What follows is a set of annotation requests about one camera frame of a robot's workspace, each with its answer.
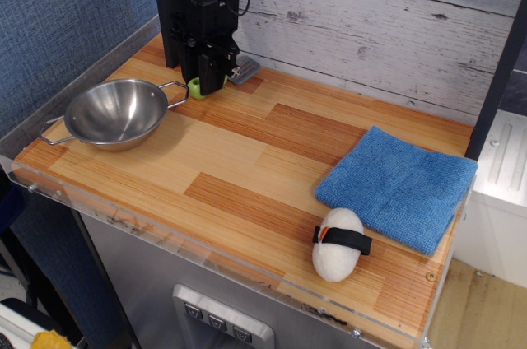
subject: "white ball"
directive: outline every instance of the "white ball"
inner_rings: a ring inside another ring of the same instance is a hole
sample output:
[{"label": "white ball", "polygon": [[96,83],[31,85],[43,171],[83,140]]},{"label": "white ball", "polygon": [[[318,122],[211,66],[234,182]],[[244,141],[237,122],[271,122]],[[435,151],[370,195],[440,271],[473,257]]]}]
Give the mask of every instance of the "white ball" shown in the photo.
[{"label": "white ball", "polygon": [[[342,207],[333,209],[328,213],[320,225],[320,232],[326,226],[353,230],[364,234],[361,219],[355,212]],[[313,247],[313,265],[316,272],[325,281],[340,282],[353,272],[360,255],[360,250],[340,244],[315,243]]]}]

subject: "wooden tabletop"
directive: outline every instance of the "wooden tabletop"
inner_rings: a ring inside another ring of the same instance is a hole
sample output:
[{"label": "wooden tabletop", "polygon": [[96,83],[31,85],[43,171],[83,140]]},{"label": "wooden tabletop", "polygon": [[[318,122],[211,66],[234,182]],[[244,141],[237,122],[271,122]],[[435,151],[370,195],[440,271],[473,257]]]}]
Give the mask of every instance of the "wooden tabletop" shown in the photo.
[{"label": "wooden tabletop", "polygon": [[[165,66],[160,36],[110,79],[130,77],[159,85],[182,81],[179,69]],[[165,90],[169,100],[181,97],[179,87]],[[324,308],[328,317],[322,319],[330,323],[360,328],[375,342],[415,347],[412,338],[422,338],[446,273],[459,216],[431,257],[366,229],[374,239],[371,255],[360,257],[349,278],[325,282],[311,262],[313,230],[329,211],[315,199],[315,187],[372,125],[456,156],[464,154],[472,132],[262,68],[242,86],[227,83],[204,100],[172,109],[132,150],[102,151],[77,140],[53,147],[37,139],[16,158],[14,170],[79,210],[172,240],[240,279],[298,300],[307,311]],[[51,139],[65,134],[61,122],[47,132]]]}]

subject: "metal handle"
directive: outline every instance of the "metal handle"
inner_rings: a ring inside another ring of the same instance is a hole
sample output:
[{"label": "metal handle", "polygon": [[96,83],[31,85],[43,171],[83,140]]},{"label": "metal handle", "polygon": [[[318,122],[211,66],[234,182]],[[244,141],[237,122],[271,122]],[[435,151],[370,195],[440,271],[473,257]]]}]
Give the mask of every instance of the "metal handle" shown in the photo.
[{"label": "metal handle", "polygon": [[44,124],[42,124],[42,128],[40,129],[40,132],[39,132],[39,138],[42,139],[43,141],[46,141],[51,146],[55,146],[55,145],[58,145],[59,143],[71,141],[72,139],[75,139],[74,136],[71,136],[71,137],[65,137],[64,139],[58,139],[57,141],[50,141],[47,137],[43,135],[44,131],[48,129],[51,126],[51,124],[63,118],[64,116],[59,116],[56,119],[48,120]]},{"label": "metal handle", "polygon": [[176,103],[172,104],[172,105],[168,105],[166,108],[167,109],[172,109],[176,106],[179,106],[179,105],[182,105],[184,104],[187,100],[189,100],[189,93],[190,93],[190,90],[189,90],[189,87],[186,85],[186,84],[183,84],[183,83],[180,83],[178,81],[171,81],[170,83],[166,83],[166,84],[162,84],[159,86],[159,88],[164,88],[164,87],[167,87],[167,86],[172,86],[173,84],[176,84],[177,86],[180,86],[180,87],[183,87],[187,92],[185,93],[185,96],[184,96],[184,99],[183,100],[179,100],[177,101]]}]

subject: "floor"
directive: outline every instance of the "floor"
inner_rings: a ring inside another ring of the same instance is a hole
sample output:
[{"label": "floor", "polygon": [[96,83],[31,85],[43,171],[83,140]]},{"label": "floor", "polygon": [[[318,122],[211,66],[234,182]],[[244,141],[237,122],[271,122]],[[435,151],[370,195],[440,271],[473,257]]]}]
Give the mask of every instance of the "floor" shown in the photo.
[{"label": "floor", "polygon": [[527,288],[452,260],[428,338],[433,349],[525,349]]}]

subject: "whitewashed wood wall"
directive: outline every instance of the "whitewashed wood wall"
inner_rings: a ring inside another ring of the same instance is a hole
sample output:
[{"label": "whitewashed wood wall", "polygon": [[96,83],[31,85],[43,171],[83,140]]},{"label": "whitewashed wood wall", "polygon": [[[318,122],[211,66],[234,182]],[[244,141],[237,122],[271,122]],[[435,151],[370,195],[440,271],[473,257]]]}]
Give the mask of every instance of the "whitewashed wood wall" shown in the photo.
[{"label": "whitewashed wood wall", "polygon": [[519,3],[251,0],[235,40],[266,67],[474,125]]}]

